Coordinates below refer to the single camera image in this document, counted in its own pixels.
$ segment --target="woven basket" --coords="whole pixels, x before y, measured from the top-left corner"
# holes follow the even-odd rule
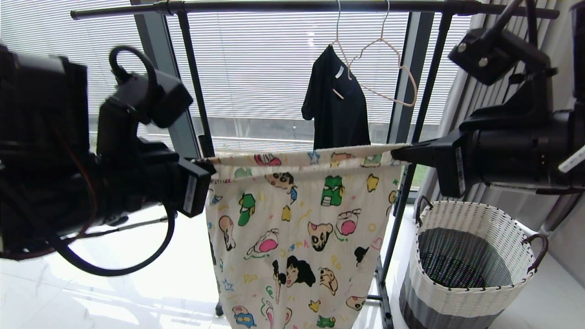
[[[428,204],[420,214],[421,201]],[[548,249],[490,205],[419,199],[417,234],[400,291],[410,329],[485,329],[532,279]],[[536,257],[530,242],[542,238]]]

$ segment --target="shirt sleeve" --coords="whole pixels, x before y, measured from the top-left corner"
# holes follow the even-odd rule
[[[311,78],[309,79],[309,86],[307,87],[307,94],[305,95],[305,101],[302,103],[302,118],[305,120],[312,120],[315,116],[317,111],[317,107],[319,104],[318,94],[319,94],[319,86],[321,85],[321,73],[318,69],[318,62],[316,61],[313,64],[313,68],[311,70]]]

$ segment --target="empty hanger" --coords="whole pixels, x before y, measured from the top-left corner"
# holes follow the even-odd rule
[[[376,40],[368,43],[364,48],[362,48],[360,54],[358,56],[355,56],[352,59],[352,61],[349,64],[347,64],[347,77],[350,80],[352,80],[351,74],[349,74],[350,73],[350,68],[351,68],[351,66],[353,64],[353,61],[355,61],[356,59],[361,59],[362,58],[362,55],[364,53],[364,50],[366,50],[369,46],[371,46],[371,45],[373,45],[375,43],[383,42],[383,43],[387,44],[390,48],[392,48],[392,50],[396,53],[396,56],[398,56],[398,69],[399,70],[404,69],[408,73],[408,77],[410,78],[410,81],[412,82],[412,87],[414,88],[414,99],[412,100],[412,103],[407,104],[407,103],[404,103],[402,101],[395,100],[392,97],[388,97],[386,95],[380,94],[379,92],[377,92],[377,91],[375,91],[375,90],[373,90],[373,89],[371,89],[371,88],[369,88],[369,87],[367,87],[367,86],[365,86],[363,84],[360,84],[360,86],[362,86],[363,88],[365,88],[365,89],[373,92],[376,95],[379,95],[379,96],[382,96],[382,97],[384,97],[384,98],[386,98],[388,100],[391,100],[392,102],[396,102],[396,103],[399,103],[399,104],[402,104],[402,105],[408,106],[408,107],[413,107],[414,104],[417,102],[417,95],[418,95],[417,83],[416,83],[416,81],[414,81],[414,77],[412,76],[412,73],[410,73],[410,70],[408,69],[408,67],[407,66],[404,66],[404,65],[400,65],[400,63],[401,63],[400,52],[393,45],[391,45],[390,42],[388,42],[388,41],[386,41],[384,39],[384,25],[386,24],[386,19],[388,18],[388,14],[390,13],[390,0],[386,0],[386,2],[388,3],[388,10],[386,11],[386,17],[384,17],[384,21],[382,22],[382,30],[380,32],[380,37],[378,39],[376,39]]]
[[[341,49],[341,54],[343,55],[343,60],[345,61],[345,65],[347,66],[347,72],[349,72],[349,65],[347,63],[347,56],[345,55],[345,51],[343,50],[343,47],[341,46],[341,42],[339,41],[339,18],[341,18],[341,2],[340,2],[340,0],[337,0],[337,5],[339,7],[339,13],[337,15],[337,24],[335,25],[335,40],[333,40],[333,42],[330,43],[329,45],[333,46],[336,43],[339,45],[339,48]],[[343,74],[343,66],[339,68],[339,73],[335,77],[339,78],[341,76],[341,74]],[[343,96],[341,96],[341,94],[337,90],[335,90],[335,88],[333,88],[333,92],[337,96],[339,96],[339,98],[343,99]]]

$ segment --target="brown handle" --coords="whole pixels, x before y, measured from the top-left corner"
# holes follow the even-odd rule
[[[421,204],[422,204],[422,201],[423,200],[425,200],[426,201],[426,204],[429,205],[431,209],[433,209],[433,205],[431,204],[431,202],[429,201],[429,199],[427,199],[425,196],[420,196],[418,198],[418,202],[417,202],[417,224],[419,224],[420,226],[422,226],[422,220],[421,220]]]
[[[531,235],[530,237],[527,237],[526,239],[524,239],[522,241],[522,243],[523,244],[531,243],[536,238],[540,238],[542,240],[542,250],[538,254],[538,256],[536,257],[536,259],[534,260],[534,263],[532,263],[532,265],[528,268],[527,273],[530,272],[531,270],[534,270],[534,273],[536,273],[536,271],[538,270],[538,266],[542,262],[542,258],[544,258],[544,256],[546,255],[546,252],[548,251],[548,238],[546,237],[546,235],[541,234],[541,233],[537,233],[537,234]]]

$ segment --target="clothing rack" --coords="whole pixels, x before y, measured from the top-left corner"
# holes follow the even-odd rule
[[[506,6],[483,4],[475,0],[445,0],[445,1],[390,1],[391,12],[440,12],[442,13],[441,22],[439,24],[439,33],[436,40],[435,49],[431,60],[428,78],[425,84],[425,91],[422,96],[421,106],[419,108],[414,133],[409,142],[418,142],[421,136],[422,126],[424,124],[426,111],[431,100],[432,90],[435,83],[436,75],[441,62],[441,56],[445,48],[445,40],[449,31],[453,15],[475,15],[475,14],[501,14]],[[200,136],[200,144],[202,154],[205,157],[214,156],[214,147],[211,138],[211,131],[209,130],[209,121],[207,112],[205,110],[205,103],[203,99],[203,92],[201,90],[201,82],[197,71],[197,62],[195,61],[195,53],[193,42],[189,30],[189,20],[187,13],[190,12],[337,12],[339,10],[338,4],[334,0],[328,1],[159,1],[153,4],[124,6],[117,8],[103,8],[103,9],[89,9],[80,11],[71,11],[71,17],[75,20],[86,18],[100,18],[120,15],[140,15],[144,13],[160,13],[162,15],[177,15],[181,28],[185,50],[187,51],[187,60],[195,88],[195,98],[201,122],[204,130],[204,135]],[[386,1],[343,1],[342,10],[345,12],[359,11],[359,12],[385,12],[387,10]],[[526,16],[526,9],[524,7],[517,8],[514,11],[515,16]],[[536,9],[536,16],[544,19],[556,19],[559,16],[559,11],[553,9]],[[375,278],[378,288],[378,295],[368,295],[369,300],[377,300],[380,302],[382,322],[384,329],[394,328],[392,314],[390,311],[390,302],[388,291],[386,288],[386,277],[390,267],[390,260],[394,252],[396,240],[400,225],[402,223],[402,216],[406,208],[408,193],[410,192],[412,180],[414,178],[414,171],[416,164],[410,164],[404,170],[401,179],[400,189],[398,191],[398,202],[394,207],[394,223],[392,232],[390,234],[390,243],[386,252],[386,257],[382,263],[381,258],[378,257],[378,264],[376,266]],[[221,304],[218,303],[216,312],[222,311]]]

